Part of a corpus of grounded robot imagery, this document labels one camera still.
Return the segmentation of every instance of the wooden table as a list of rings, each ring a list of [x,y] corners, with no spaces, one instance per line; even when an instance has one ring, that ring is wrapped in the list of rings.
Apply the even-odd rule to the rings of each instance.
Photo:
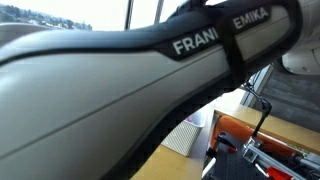
[[[240,104],[218,103],[215,113],[231,116],[251,128],[255,128],[261,118],[261,112]],[[320,133],[310,129],[269,115],[260,131],[285,143],[320,154]]]
[[[207,121],[189,157],[160,145],[132,180],[201,179],[212,121]]]

